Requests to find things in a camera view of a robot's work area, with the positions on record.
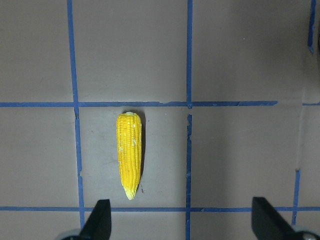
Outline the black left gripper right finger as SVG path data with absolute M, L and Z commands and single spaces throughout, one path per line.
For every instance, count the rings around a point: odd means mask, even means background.
M 299 240 L 296 232 L 264 197 L 253 197 L 251 228 L 258 240 Z

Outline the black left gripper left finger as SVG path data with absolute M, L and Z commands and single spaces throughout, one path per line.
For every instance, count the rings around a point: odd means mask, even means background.
M 111 204 L 109 199 L 98 200 L 84 227 L 81 240 L 109 240 L 111 237 Z

